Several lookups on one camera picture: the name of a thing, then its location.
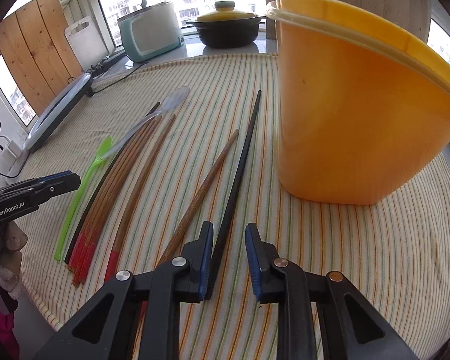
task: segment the yellow plastic bucket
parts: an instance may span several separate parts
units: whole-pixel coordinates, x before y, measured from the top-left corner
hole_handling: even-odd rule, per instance
[[[336,0],[276,0],[278,176],[293,195],[372,204],[450,141],[450,66],[403,28]]]

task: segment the metal screw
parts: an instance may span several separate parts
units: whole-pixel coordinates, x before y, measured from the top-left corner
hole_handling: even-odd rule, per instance
[[[187,259],[182,256],[175,257],[172,260],[173,266],[184,266],[187,263]]]
[[[274,259],[274,264],[279,268],[285,268],[286,266],[288,266],[288,259],[283,259],[281,257],[278,259]]]
[[[344,276],[338,271],[331,271],[328,274],[331,281],[341,282],[344,279]]]
[[[116,280],[120,281],[126,281],[130,279],[130,272],[129,271],[118,271],[115,275]]]

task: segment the black chopstick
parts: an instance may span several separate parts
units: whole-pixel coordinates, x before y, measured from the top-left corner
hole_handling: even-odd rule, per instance
[[[147,115],[151,114],[152,112],[155,112],[157,110],[157,108],[160,106],[160,102],[157,102],[152,109],[147,113]],[[120,153],[122,152],[123,148],[126,146],[126,143],[120,148],[120,150],[117,152],[117,154],[115,155],[114,159],[112,160],[112,162],[110,163],[110,165],[108,166],[108,169],[105,171],[105,173],[102,176],[102,179],[100,180],[100,182],[97,185],[97,188],[95,188],[94,194],[91,196],[87,207],[85,207],[85,211],[82,214],[82,217],[80,218],[80,222],[78,223],[75,232],[73,233],[73,237],[72,240],[70,242],[70,245],[68,247],[68,251],[67,254],[65,256],[65,264],[68,265],[68,262],[70,261],[70,257],[72,256],[72,252],[73,252],[73,248],[75,247],[75,244],[77,242],[77,238],[78,235],[80,234],[80,230],[82,229],[83,223],[85,222],[85,218],[88,215],[88,212],[90,211],[90,208],[92,207],[93,202],[95,201],[95,198],[98,195],[98,192],[100,190],[100,188],[102,187],[105,179],[107,178],[108,174],[110,173],[111,169],[113,168],[113,165],[115,163],[115,161],[117,160],[118,157],[120,157]]]
[[[215,242],[214,253],[211,256],[210,275],[208,278],[207,293],[205,295],[206,300],[209,300],[212,297],[215,281],[218,276],[218,270],[220,269],[220,263],[225,251],[228,234],[230,233],[230,226],[235,214],[236,202],[239,197],[240,184],[242,183],[243,173],[245,171],[248,150],[250,149],[253,129],[255,128],[255,122],[257,121],[261,97],[262,91],[258,91],[255,105],[253,106],[250,123],[248,124],[247,136],[245,137],[245,142],[243,143],[242,153],[240,154],[240,160],[238,161],[238,166],[236,168],[235,178],[233,179],[232,189],[230,190],[230,195],[228,196],[228,202],[226,204],[225,212],[223,213],[222,223],[220,224],[217,240]]]

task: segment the chopstick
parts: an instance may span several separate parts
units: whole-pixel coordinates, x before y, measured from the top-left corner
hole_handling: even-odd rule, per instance
[[[168,242],[167,247],[165,248],[165,250],[162,254],[162,257],[160,258],[160,260],[157,264],[158,266],[160,264],[165,263],[166,261],[170,260],[173,257],[175,251],[178,249],[178,247],[182,243],[183,238],[185,237],[187,228],[193,219],[193,216],[195,216],[195,213],[197,212],[198,208],[202,204],[202,201],[205,198],[205,195],[207,194],[207,191],[209,190],[210,185],[212,184],[212,181],[214,181],[215,175],[221,169],[221,167],[225,161],[225,158],[227,156],[227,153],[230,150],[230,147],[232,146],[233,142],[235,142],[235,140],[238,136],[239,136],[239,131],[235,130],[233,132],[233,134],[230,136],[230,139],[226,143],[222,152],[217,157],[215,163],[212,165],[210,172],[207,174],[207,177],[203,181],[202,185],[200,186],[198,191],[195,193],[195,196],[193,197],[192,202],[190,203],[190,206],[188,206],[187,211],[185,211],[185,214],[183,215],[182,219],[180,220],[180,223],[176,227],[175,232],[173,233],[170,241]]]
[[[147,115],[155,112],[160,106],[160,102],[155,103],[155,105],[151,108],[151,110],[147,113]],[[114,159],[112,160],[112,162],[110,163],[110,165],[108,166],[107,170],[105,171],[105,173],[103,174],[100,182],[98,183],[97,187],[95,188],[94,193],[92,194],[89,202],[87,203],[87,206],[85,207],[85,211],[82,213],[82,217],[80,218],[80,222],[78,223],[77,227],[75,228],[75,231],[73,233],[70,245],[68,246],[68,251],[67,254],[65,256],[65,264],[69,264],[70,263],[70,258],[72,256],[72,252],[75,249],[75,245],[77,244],[77,240],[79,238],[79,235],[81,233],[81,229],[83,228],[83,224],[85,222],[85,219],[87,218],[88,212],[90,211],[98,193],[100,192],[102,185],[104,184],[105,180],[107,179],[108,174],[110,173],[110,171],[113,168],[113,165],[115,164],[115,162],[118,160],[118,158],[120,157],[121,153],[123,152],[123,150],[125,150],[125,147],[127,146],[128,142],[125,145],[123,145],[121,147],[121,149],[119,150],[119,152],[116,154],[116,156],[114,157]]]
[[[206,300],[210,300],[210,298],[212,297],[215,281],[218,276],[218,270],[220,269],[220,263],[222,261],[223,253],[225,251],[228,234],[230,233],[230,226],[232,224],[233,217],[235,214],[236,202],[239,198],[240,185],[242,183],[243,173],[245,171],[245,165],[247,163],[248,150],[250,149],[253,130],[255,128],[255,123],[257,121],[261,97],[262,91],[258,91],[257,98],[255,99],[255,105],[253,106],[252,116],[248,124],[245,142],[243,143],[242,153],[240,154],[240,160],[238,161],[238,166],[236,167],[236,173],[235,178],[233,179],[232,189],[230,190],[230,195],[228,196],[225,212],[223,213],[222,223],[220,224],[217,240],[215,241],[214,252],[211,255],[210,274],[208,277],[208,288],[207,293],[205,294]]]
[[[108,265],[105,272],[105,280],[104,280],[105,282],[108,281],[108,279],[112,278],[117,271],[116,267],[119,263],[119,257],[122,251],[123,242],[125,240],[125,237],[127,236],[128,229],[130,227],[130,223],[133,219],[133,216],[135,215],[139,198],[145,186],[145,182],[147,181],[147,178],[150,174],[150,171],[152,170],[152,166],[155,162],[158,152],[160,151],[163,142],[165,141],[165,138],[167,137],[167,134],[170,131],[173,122],[175,121],[175,118],[176,115],[173,114],[168,123],[166,124],[165,128],[163,129],[162,133],[158,137],[157,142],[155,143],[153,149],[151,150],[150,155],[145,165],[143,166],[139,178],[135,184],[135,187],[133,188],[133,191],[130,195],[125,211],[122,214],[122,219],[120,220],[120,224],[118,225],[118,230],[115,235],[115,240],[113,242],[112,250],[110,252],[110,257],[108,258]]]
[[[97,214],[91,221],[90,231],[85,241],[85,247],[82,250],[82,256],[79,259],[77,270],[73,276],[73,285],[77,286],[79,283],[84,283],[87,279],[96,246],[103,232],[105,222],[108,219],[109,212],[115,203],[131,168],[135,164],[148,138],[160,123],[160,120],[161,116],[157,116],[155,119],[152,119],[150,123],[147,122],[144,126],[142,126],[142,133],[136,137],[135,145],[132,145],[132,139],[130,141],[130,151],[122,156],[122,161],[119,159],[115,165],[116,171],[114,172],[112,170],[111,175],[109,176],[111,180],[110,187],[106,190],[103,202],[99,205]]]
[[[102,205],[104,196],[106,195],[107,191],[110,188],[110,183],[112,182],[111,180],[114,179],[114,174],[116,174],[117,170],[123,166],[123,158],[127,157],[130,154],[130,151],[132,150],[133,147],[135,147],[137,143],[137,139],[141,137],[141,134],[143,134],[144,131],[145,127],[138,130],[137,134],[133,135],[132,139],[128,141],[125,149],[121,152],[120,157],[118,157],[117,161],[114,163],[113,167],[110,170],[110,173],[108,174],[103,185],[101,186],[97,194],[97,198],[91,205],[90,211],[88,212],[85,221],[83,223],[82,229],[80,231],[79,238],[77,240],[75,248],[73,249],[73,252],[71,254],[70,261],[68,262],[68,268],[72,272],[75,272],[77,266],[79,265],[83,248],[85,246],[85,243],[87,242],[87,237],[89,237],[91,222],[95,218],[97,210],[99,210],[100,206]]]
[[[104,200],[107,198],[107,194],[109,193],[109,190],[111,186],[115,185],[115,179],[117,176],[117,173],[123,168],[124,166],[124,158],[127,158],[130,153],[136,148],[138,142],[142,139],[144,133],[146,133],[151,124],[147,123],[146,126],[143,126],[140,130],[138,130],[138,134],[134,135],[133,138],[127,143],[127,147],[125,150],[121,153],[120,157],[118,158],[117,162],[114,164],[114,166],[111,169],[110,174],[107,176],[105,183],[100,188],[100,191],[97,195],[97,199],[94,201],[94,204],[92,204],[90,208],[90,212],[85,218],[85,222],[83,224],[82,230],[80,232],[79,240],[77,241],[77,245],[75,246],[75,249],[72,252],[70,262],[68,264],[68,268],[75,272],[77,267],[81,266],[83,261],[83,253],[88,248],[88,245],[90,244],[90,237],[91,232],[93,231],[93,223],[96,220],[96,216],[101,212],[101,209],[104,204]]]

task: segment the power cord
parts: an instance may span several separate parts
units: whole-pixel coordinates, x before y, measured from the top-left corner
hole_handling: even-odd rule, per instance
[[[15,177],[18,177],[19,174],[22,172],[23,167],[25,166],[25,163],[27,162],[27,159],[29,157],[30,153],[27,154],[27,158],[25,158],[25,160],[22,163],[22,166],[20,167],[20,169],[18,170],[18,173],[15,176],[9,176],[9,175],[5,175],[3,173],[0,173],[1,176],[6,177],[8,179],[14,179]]]
[[[133,69],[130,73],[128,73],[126,76],[123,76],[121,79],[118,79],[117,81],[111,83],[110,85],[107,85],[107,86],[104,87],[104,88],[101,88],[101,89],[98,90],[98,91],[93,91],[93,90],[90,88],[91,94],[94,95],[94,94],[96,94],[96,93],[100,93],[101,91],[104,91],[105,89],[110,88],[111,86],[115,85],[116,83],[119,83],[121,80],[126,79],[130,74],[135,73],[138,69],[140,69],[140,68],[141,68],[143,65],[145,65],[146,63],[147,63],[147,61],[141,63],[141,64],[138,65],[135,69]]]
[[[5,138],[7,140],[8,143],[10,143],[10,138],[8,138],[5,135],[0,135],[0,138]]]

